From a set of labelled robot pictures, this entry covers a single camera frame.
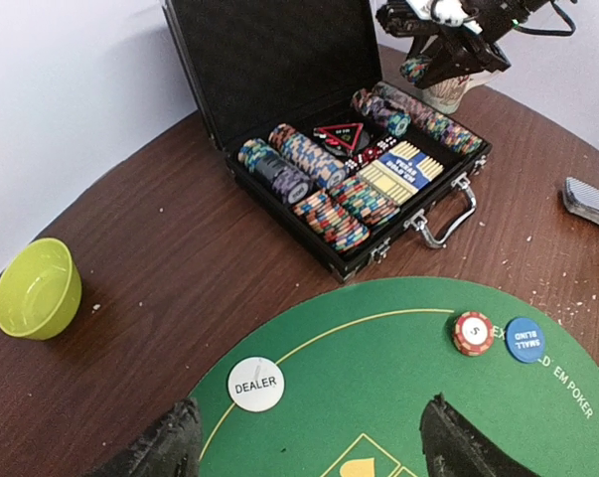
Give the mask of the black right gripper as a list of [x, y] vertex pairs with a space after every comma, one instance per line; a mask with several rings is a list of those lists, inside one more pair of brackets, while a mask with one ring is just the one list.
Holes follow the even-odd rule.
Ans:
[[511, 30], [511, 3], [508, 1], [461, 1], [476, 9], [483, 29], [479, 35], [466, 27], [452, 28], [421, 20], [406, 1], [387, 1], [375, 13], [382, 29], [395, 38], [410, 38], [405, 60], [426, 56], [431, 62], [415, 84], [429, 88], [444, 80], [483, 72], [507, 70], [511, 63], [497, 41]]

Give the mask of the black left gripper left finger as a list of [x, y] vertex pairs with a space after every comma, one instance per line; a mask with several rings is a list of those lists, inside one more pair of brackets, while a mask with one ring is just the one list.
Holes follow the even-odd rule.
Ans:
[[199, 476], [203, 444], [200, 408], [184, 398], [90, 476]]

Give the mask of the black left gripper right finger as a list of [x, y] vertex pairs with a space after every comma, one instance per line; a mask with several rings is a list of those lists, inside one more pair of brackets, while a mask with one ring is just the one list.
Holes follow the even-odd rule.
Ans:
[[483, 434], [443, 394], [425, 406], [419, 432], [429, 476], [537, 476]]

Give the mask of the white dealer button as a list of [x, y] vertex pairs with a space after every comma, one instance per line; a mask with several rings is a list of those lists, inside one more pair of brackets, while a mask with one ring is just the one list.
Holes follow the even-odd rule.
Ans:
[[285, 377], [274, 362], [264, 357], [248, 357], [235, 364], [227, 376], [232, 402], [248, 412], [265, 412], [281, 401]]

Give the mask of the red cream poker chip stack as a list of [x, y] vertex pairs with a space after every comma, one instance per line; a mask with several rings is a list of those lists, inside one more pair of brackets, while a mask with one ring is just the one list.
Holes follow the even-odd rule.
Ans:
[[452, 339], [456, 349], [463, 355], [482, 356], [493, 346], [494, 326], [483, 313], [467, 311], [455, 320]]

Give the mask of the blue small blind button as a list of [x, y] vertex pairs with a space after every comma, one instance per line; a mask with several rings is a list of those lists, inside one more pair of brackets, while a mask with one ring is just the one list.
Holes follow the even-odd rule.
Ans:
[[545, 336], [540, 326], [530, 318], [516, 317], [506, 327], [505, 341], [510, 354], [519, 362], [539, 362], [545, 354]]

